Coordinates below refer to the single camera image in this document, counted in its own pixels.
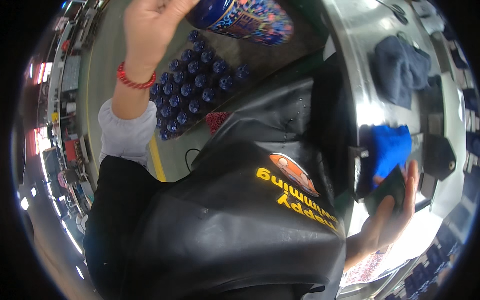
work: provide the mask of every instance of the blue cloth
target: blue cloth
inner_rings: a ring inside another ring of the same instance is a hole
[[[375,47],[375,69],[388,101],[410,109],[412,90],[428,86],[430,55],[388,36]]]
[[[382,178],[386,178],[397,165],[403,167],[412,150],[412,138],[407,126],[373,126],[372,143],[373,174]]]

